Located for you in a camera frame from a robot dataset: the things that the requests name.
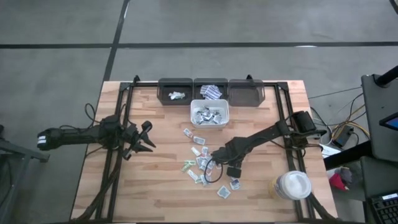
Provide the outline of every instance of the white bin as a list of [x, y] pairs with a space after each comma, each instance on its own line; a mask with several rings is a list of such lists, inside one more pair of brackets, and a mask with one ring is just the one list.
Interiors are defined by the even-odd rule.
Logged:
[[[203, 107], [211, 110], [218, 110], [223, 118], [221, 124], [195, 124], [193, 116]], [[191, 122], [195, 128], [223, 128], [229, 121], [229, 105], [226, 100], [192, 100], [191, 102]]]

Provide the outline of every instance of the gray floor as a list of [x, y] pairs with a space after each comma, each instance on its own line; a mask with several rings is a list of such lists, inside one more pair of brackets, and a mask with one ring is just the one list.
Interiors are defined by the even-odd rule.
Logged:
[[[111, 43], [123, 0], [0, 0], [0, 44]], [[398, 41], [398, 15], [386, 0], [131, 0], [121, 42]], [[35, 148], [36, 134], [62, 124], [86, 126], [109, 49], [0, 50], [0, 123], [5, 137]], [[398, 47], [119, 49], [111, 80], [162, 77], [305, 80], [308, 96], [360, 86], [360, 76], [397, 64]], [[325, 120], [361, 90], [311, 99]], [[366, 127], [366, 118], [359, 119]], [[68, 220], [84, 146], [33, 162], [19, 194], [16, 223]], [[339, 216], [363, 221], [362, 205], [337, 192]]]

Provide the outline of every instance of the dark plastic bin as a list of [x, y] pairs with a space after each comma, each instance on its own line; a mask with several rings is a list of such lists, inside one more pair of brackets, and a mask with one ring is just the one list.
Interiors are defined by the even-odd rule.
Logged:
[[203, 85], [216, 85], [222, 93], [220, 99], [228, 99], [228, 80], [226, 78], [196, 78], [193, 81], [193, 97], [196, 100], [204, 100], [200, 94], [200, 88]]
[[266, 98], [261, 80], [230, 80], [228, 102], [231, 106], [259, 106]]
[[[185, 93], [181, 100], [171, 100], [169, 93], [174, 91]], [[193, 96], [193, 80], [191, 78], [161, 78], [158, 81], [157, 98], [162, 105], [190, 105]]]

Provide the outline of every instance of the wooden tabletop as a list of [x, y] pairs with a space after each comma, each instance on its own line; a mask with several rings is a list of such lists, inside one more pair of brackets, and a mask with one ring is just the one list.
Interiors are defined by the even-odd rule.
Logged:
[[[294, 111], [310, 111], [303, 81], [287, 82]], [[104, 83], [96, 120], [114, 113], [119, 84], [120, 82]], [[153, 124], [149, 137], [157, 147], [152, 153], [133, 154], [129, 161], [123, 161], [114, 222], [296, 220], [292, 201], [273, 199], [268, 192], [269, 182], [289, 171], [284, 150], [273, 143], [255, 147], [246, 156], [239, 190], [231, 190], [229, 177], [225, 173], [220, 181], [204, 187], [195, 184], [187, 173], [180, 170], [185, 160], [195, 159], [191, 147], [201, 149], [200, 145], [183, 134], [185, 128], [190, 129], [195, 136], [205, 138], [209, 150], [215, 151], [234, 136], [245, 137], [274, 125], [279, 116], [273, 88], [265, 88], [266, 99], [258, 108], [230, 106], [230, 120], [223, 129], [195, 129], [190, 122], [189, 106], [162, 106], [156, 93], [155, 87], [134, 88], [133, 91], [129, 119], [138, 127], [149, 120]], [[98, 146], [89, 145], [88, 152]], [[105, 157], [106, 151], [102, 150], [85, 159], [72, 218], [81, 215], [100, 190]], [[336, 217], [335, 203], [319, 148], [307, 148], [304, 161], [313, 193], [329, 213]], [[192, 167], [192, 171], [201, 174], [197, 166]], [[215, 179], [219, 174], [219, 170], [214, 169], [211, 176]], [[222, 185], [231, 191], [227, 199], [217, 195]], [[110, 190], [105, 201], [105, 211], [108, 209], [109, 194]]]

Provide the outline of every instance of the computer monitor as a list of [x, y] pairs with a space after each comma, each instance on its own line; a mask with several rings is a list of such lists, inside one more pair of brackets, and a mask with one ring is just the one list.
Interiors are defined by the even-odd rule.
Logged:
[[380, 120], [379, 124], [398, 131], [398, 112]]

